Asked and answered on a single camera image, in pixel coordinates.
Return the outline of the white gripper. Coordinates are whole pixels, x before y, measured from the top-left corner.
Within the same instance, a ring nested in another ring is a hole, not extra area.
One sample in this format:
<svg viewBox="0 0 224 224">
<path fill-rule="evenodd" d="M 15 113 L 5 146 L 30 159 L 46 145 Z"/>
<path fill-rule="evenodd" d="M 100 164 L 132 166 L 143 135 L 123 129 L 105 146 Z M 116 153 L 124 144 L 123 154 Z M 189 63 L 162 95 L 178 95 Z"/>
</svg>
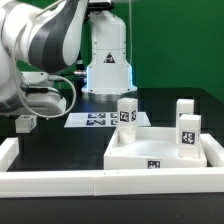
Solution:
<svg viewBox="0 0 224 224">
<path fill-rule="evenodd" d="M 27 105 L 36 113 L 53 116 L 66 110 L 66 100 L 53 87 L 54 81 L 46 72 L 21 72 L 22 93 Z M 0 78 L 0 115 L 31 115 L 21 103 L 11 80 Z"/>
</svg>

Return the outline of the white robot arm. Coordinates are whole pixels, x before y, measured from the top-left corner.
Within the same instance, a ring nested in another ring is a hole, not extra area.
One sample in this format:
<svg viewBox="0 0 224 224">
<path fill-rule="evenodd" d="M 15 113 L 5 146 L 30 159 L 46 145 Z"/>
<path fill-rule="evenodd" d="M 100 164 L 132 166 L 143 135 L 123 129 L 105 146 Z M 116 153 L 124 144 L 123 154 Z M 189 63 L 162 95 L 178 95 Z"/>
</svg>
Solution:
<svg viewBox="0 0 224 224">
<path fill-rule="evenodd" d="M 53 84 L 79 59 L 87 22 L 92 60 L 84 95 L 117 98 L 135 92 L 125 23 L 113 8 L 113 0 L 57 0 L 44 9 L 0 0 L 0 115 L 55 118 L 72 109 Z"/>
</svg>

